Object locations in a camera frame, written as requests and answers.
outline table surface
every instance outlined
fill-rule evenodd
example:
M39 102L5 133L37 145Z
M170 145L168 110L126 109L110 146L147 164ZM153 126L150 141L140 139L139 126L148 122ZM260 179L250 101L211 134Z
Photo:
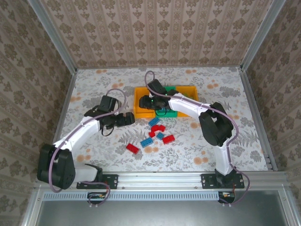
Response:
M239 127L239 137L230 145L234 165L239 170L268 170L238 68L177 67L151 70L164 86L196 86L199 101L221 103ZM127 105L123 112L132 112L134 89L145 86L146 71L147 68L78 70L61 137L78 125L84 113L98 105L111 88L119 88L126 93ZM123 101L123 96L117 91L110 95ZM191 117L161 118L160 124L166 126L164 134L173 134L175 141L164 145L154 138L151 146L142 148L140 142L148 137L150 131L149 120L136 119L133 125L115 128L108 137L103 137L101 132L93 135L79 150L73 152L75 162L97 165L107 172L214 170L215 147L203 138L199 122ZM127 150L128 143L139 147L139 153L133 154Z

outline blue lego brick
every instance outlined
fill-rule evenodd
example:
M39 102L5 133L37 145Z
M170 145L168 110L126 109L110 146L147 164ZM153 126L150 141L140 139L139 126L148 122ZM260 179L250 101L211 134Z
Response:
M152 127L152 126L158 124L159 121L160 121L160 119L153 118L152 120L150 120L149 125Z
M146 140L143 140L140 142L142 147L146 147L148 145L151 145L153 143L151 138L147 138Z
M164 137L164 134L163 134L163 133L158 133L157 138L158 138L159 140L162 140L163 137Z

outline floral wallpaper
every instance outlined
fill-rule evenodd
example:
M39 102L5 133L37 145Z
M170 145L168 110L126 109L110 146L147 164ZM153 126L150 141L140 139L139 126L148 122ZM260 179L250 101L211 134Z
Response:
M0 225L19 225L71 75L25 0L0 1Z
M279 170L301 210L301 1L287 0L247 69Z
M84 114L99 105L110 88L122 89L127 105L122 112L132 112L134 89L143 87L147 68L85 69L77 71L75 88L69 103L61 137L75 128ZM203 103L219 102L239 126L239 136L231 145L232 162L240 170L267 170L263 151L244 93L237 67L152 68L164 86L196 86ZM110 93L123 101L119 92ZM104 171L213 171L214 149L208 144L198 121L191 117L161 118L164 134L173 134L175 141L164 145L154 137L154 143L142 148L140 142L149 137L147 119L136 119L129 126L115 128L108 137L101 132L73 150L75 163L90 163ZM140 148L138 154L126 149L127 144Z
M239 65L272 0L41 0L78 68Z

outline patterned wall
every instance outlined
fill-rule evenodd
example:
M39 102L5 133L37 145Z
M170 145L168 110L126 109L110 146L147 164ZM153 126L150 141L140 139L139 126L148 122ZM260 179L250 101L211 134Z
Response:
M0 0L0 225L18 225L71 75L25 0Z
M287 0L247 74L279 170L301 210L301 1Z
M272 0L41 0L79 68L238 65Z

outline metal frame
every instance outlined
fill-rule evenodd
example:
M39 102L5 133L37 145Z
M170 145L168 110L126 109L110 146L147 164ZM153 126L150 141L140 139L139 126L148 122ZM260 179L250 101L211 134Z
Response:
M201 185L201 174L212 172L110 172L110 174L118 174L117 192L210 192L210 191L231 191L231 189L203 189ZM290 226L296 225L298 216L294 210L294 203L289 199L289 184L286 180L284 172L273 171L247 171L245 172L250 180L250 191L279 191L279 195L283 198L283 208ZM40 208L43 202L45 192L51 191L49 185L43 182L37 182L24 217L23 226L36 225ZM105 190L79 190L76 184L63 190L62 193L69 192L104 192Z
M264 17L255 37L252 40L252 43L241 62L243 71L246 71L254 56L256 55L259 47L261 46L263 40L268 34L271 26L273 25L275 19L277 18L281 8L283 7L285 0L275 0L272 2L266 16Z
M262 147L263 151L269 156L269 161L272 166L272 169L274 171L277 171L278 168L277 168L271 147L269 145L268 137L265 132L265 129L264 129L264 126L263 126L263 123L262 123L262 120L261 120L261 117L259 114L259 110L258 110L256 101L255 101L255 98L254 98L254 95L252 92L252 88L251 88L250 82L248 80L248 76L247 76L246 72L243 72L243 71L240 71L239 74L240 74L240 78L241 78L241 81L244 86L246 98L247 98L249 106L250 106L250 110L251 110L251 113L253 116L254 124L256 127L256 131L258 133L258 138L259 138L261 147Z

